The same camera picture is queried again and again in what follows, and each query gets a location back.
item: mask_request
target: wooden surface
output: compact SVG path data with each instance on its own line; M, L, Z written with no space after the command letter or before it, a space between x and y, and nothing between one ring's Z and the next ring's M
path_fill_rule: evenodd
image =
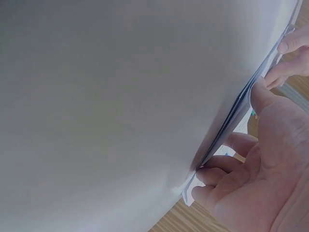
M300 10L296 28L309 24L309 0L304 0ZM283 56L282 60L290 60L297 52ZM309 99L309 77L292 76L287 81L301 95ZM282 95L276 89L273 92ZM257 137L257 120L251 117L248 123L249 134ZM227 232L203 207L193 203L187 207L179 200L173 208L149 232Z

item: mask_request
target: hand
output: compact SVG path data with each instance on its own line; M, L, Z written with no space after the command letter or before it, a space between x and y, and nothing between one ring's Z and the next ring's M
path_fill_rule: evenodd
M289 76L309 75L309 24L285 36L278 46L280 54L299 49L299 54L291 61L280 62L266 75L268 89L283 85Z
M252 105L259 139L233 133L225 144L245 162L212 157L197 172L206 186L192 195L233 232L309 231L309 116L261 78Z

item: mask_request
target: white sheet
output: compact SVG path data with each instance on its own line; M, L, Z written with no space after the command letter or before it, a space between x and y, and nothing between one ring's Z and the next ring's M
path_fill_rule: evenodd
M295 3L3 1L0 230L149 229Z

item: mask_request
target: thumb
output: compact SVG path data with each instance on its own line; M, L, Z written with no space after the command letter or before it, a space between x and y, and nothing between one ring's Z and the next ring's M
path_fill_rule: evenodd
M302 46L309 46L309 24L286 35L278 46L278 52L286 54Z

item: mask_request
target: wood grain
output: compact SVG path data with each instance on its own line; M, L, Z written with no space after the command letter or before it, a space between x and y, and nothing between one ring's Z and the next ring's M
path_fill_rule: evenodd
M304 0L300 10L296 28L309 24L309 0ZM282 60L290 60L297 52L283 56ZM309 99L309 78L292 76L287 83L296 89L305 98ZM273 92L282 95L278 90ZM251 117L248 123L249 134L257 137L257 120ZM227 232L202 206L193 203L187 207L183 200L179 200L171 210L149 232Z

